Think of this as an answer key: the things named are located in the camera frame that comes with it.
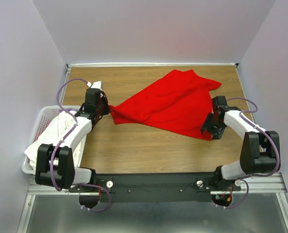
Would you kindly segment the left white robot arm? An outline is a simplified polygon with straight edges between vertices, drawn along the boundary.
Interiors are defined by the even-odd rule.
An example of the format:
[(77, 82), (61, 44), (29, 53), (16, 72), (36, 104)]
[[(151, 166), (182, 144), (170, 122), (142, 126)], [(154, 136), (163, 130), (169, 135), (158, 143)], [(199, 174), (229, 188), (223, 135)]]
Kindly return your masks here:
[(88, 88), (85, 102), (75, 113), (75, 123), (68, 127), (55, 144), (41, 144), (37, 150), (35, 182), (54, 187), (57, 191), (80, 185), (84, 191), (96, 187), (96, 172), (76, 167), (73, 152), (104, 115), (110, 113), (106, 94), (98, 88)]

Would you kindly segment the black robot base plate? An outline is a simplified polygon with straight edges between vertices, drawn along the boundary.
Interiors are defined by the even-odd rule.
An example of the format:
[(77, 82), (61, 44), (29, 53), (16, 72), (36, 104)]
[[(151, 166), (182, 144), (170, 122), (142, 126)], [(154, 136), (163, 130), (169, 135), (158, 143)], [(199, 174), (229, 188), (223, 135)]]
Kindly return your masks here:
[(129, 202), (210, 202), (214, 194), (226, 199), (239, 191), (235, 181), (214, 182), (212, 172), (97, 174), (95, 183), (102, 189), (75, 185), (71, 193), (79, 193), (80, 202), (94, 207), (101, 203)]

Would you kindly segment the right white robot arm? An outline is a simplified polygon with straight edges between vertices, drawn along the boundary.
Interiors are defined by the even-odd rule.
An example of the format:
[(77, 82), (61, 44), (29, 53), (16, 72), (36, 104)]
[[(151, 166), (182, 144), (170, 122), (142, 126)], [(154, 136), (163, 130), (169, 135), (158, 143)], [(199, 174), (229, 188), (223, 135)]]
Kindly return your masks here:
[(230, 127), (243, 139), (239, 160), (218, 166), (212, 177), (197, 181), (198, 187), (223, 190), (239, 179), (269, 177), (281, 167), (280, 140), (276, 131), (268, 131), (245, 116), (245, 111), (229, 106), (225, 96), (212, 98), (212, 112), (207, 115), (201, 132), (210, 133), (211, 138), (221, 139)]

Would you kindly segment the red t shirt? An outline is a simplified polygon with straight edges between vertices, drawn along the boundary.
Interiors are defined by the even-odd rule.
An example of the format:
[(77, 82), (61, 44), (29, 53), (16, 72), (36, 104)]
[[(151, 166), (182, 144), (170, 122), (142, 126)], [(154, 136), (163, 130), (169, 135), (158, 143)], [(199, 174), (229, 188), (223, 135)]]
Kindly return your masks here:
[(180, 135), (211, 140), (201, 127), (212, 111), (210, 91), (221, 86), (192, 69), (172, 70), (118, 106), (111, 106), (115, 124), (137, 123)]

